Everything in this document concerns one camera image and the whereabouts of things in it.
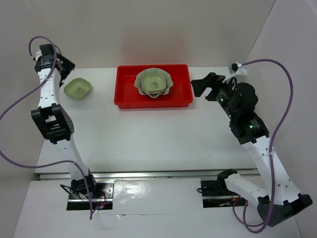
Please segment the green square plate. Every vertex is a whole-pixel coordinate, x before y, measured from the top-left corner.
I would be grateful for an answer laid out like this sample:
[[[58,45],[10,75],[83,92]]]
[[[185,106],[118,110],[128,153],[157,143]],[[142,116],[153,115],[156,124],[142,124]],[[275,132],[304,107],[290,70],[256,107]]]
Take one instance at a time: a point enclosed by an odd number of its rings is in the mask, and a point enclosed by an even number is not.
[[[74,100],[85,98],[91,90],[91,83],[84,78],[75,78],[64,87],[64,93]]]
[[[160,73],[146,74],[141,78],[141,87],[148,94],[161,93],[167,87],[166,78]]]

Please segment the large green scalloped bowl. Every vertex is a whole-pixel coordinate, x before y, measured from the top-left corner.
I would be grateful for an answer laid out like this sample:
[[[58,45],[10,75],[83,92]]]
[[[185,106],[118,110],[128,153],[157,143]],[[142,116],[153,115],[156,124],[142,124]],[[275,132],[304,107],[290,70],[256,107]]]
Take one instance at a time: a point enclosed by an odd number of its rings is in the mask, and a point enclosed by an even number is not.
[[[143,76],[145,76],[146,74],[152,74],[152,73],[160,73],[163,76],[165,76],[166,82],[167,82],[167,87],[166,87],[166,89],[163,92],[158,93],[158,94],[148,94],[148,93],[145,93],[142,90],[141,78]],[[139,92],[140,95],[143,95],[143,96],[147,95],[147,96],[149,96],[149,97],[151,97],[153,99],[159,97],[160,95],[167,95],[169,93],[169,91],[170,91],[170,88],[173,87],[173,85],[174,84],[173,84],[171,75],[168,72],[166,72],[166,71],[164,71],[164,70],[162,70],[160,68],[148,68],[148,69],[145,69],[145,70],[141,71],[140,73],[137,74],[135,82],[134,82],[134,86],[138,89],[138,92]]]

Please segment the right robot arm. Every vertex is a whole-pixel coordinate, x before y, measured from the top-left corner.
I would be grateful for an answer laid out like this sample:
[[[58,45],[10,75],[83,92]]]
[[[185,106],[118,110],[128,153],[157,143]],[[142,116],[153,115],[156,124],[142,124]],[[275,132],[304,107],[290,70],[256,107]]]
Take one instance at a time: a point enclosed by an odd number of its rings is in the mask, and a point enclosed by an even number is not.
[[[272,136],[255,113],[258,97],[248,83],[225,82],[225,77],[213,72],[203,79],[191,81],[195,97],[218,102],[230,119],[229,127],[240,145],[249,153],[265,184],[264,188],[243,178],[236,170],[228,169],[217,175],[216,189],[221,194],[240,195],[254,205],[263,224],[274,227],[303,211],[313,201],[292,182],[274,150]]]

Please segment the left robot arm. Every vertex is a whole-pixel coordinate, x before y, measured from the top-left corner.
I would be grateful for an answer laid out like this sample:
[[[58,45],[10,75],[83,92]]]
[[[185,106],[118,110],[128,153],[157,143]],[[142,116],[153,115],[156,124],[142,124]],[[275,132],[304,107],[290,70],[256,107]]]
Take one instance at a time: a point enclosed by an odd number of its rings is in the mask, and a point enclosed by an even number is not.
[[[31,117],[43,138],[67,161],[71,191],[87,198],[94,197],[98,186],[76,148],[73,121],[60,103],[60,87],[75,65],[58,53],[51,44],[41,45],[34,60],[35,71],[42,87],[38,107],[31,111]]]

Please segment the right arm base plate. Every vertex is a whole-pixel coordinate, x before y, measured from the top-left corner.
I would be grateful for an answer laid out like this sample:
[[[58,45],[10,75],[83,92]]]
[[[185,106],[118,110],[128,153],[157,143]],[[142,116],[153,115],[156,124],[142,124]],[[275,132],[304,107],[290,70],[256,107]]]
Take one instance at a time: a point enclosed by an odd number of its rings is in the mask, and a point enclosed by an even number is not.
[[[245,199],[239,194],[229,191],[225,186],[220,185],[217,180],[203,180],[197,192],[202,195],[204,208],[244,206]]]

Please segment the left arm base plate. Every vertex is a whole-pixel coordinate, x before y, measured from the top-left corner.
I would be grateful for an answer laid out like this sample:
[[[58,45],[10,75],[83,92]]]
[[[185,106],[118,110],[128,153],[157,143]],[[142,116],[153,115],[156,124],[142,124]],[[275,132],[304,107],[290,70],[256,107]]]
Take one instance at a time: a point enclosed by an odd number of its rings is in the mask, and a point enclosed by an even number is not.
[[[67,211],[89,211],[88,195],[75,193],[71,187],[60,185],[68,193]],[[91,193],[92,209],[111,210],[113,206],[114,181],[98,181],[96,191]]]

